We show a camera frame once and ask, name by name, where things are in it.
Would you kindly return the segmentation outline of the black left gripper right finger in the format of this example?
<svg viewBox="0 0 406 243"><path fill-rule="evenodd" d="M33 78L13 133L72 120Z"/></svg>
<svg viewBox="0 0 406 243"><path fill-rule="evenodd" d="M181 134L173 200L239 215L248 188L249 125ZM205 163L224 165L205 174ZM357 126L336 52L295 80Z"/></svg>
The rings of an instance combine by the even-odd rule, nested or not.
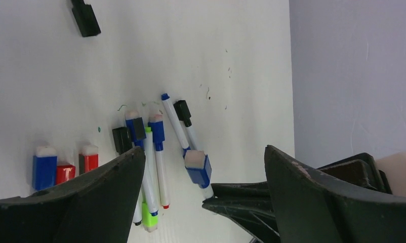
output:
<svg viewBox="0 0 406 243"><path fill-rule="evenodd" d="M272 145L264 162L282 242L406 242L406 197L342 181Z"/></svg>

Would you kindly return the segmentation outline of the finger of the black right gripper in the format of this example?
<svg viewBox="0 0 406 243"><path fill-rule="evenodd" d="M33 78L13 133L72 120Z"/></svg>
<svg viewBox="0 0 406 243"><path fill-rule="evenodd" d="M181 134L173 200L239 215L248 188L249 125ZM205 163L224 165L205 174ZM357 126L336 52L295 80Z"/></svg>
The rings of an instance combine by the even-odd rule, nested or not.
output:
<svg viewBox="0 0 406 243"><path fill-rule="evenodd" d="M368 153L339 160L319 170L359 187L392 193L385 173L376 167ZM253 237L252 242L281 241L267 182L215 183L213 191L215 196L204 200L204 209L230 219Z"/></svg>

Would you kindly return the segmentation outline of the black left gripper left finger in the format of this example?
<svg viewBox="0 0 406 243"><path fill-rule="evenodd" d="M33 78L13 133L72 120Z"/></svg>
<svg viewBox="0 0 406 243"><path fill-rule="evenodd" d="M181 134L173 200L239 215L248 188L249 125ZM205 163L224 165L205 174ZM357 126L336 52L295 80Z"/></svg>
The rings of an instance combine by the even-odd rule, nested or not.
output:
<svg viewBox="0 0 406 243"><path fill-rule="evenodd" d="M0 242L127 242L144 168L135 147L62 184L0 199Z"/></svg>

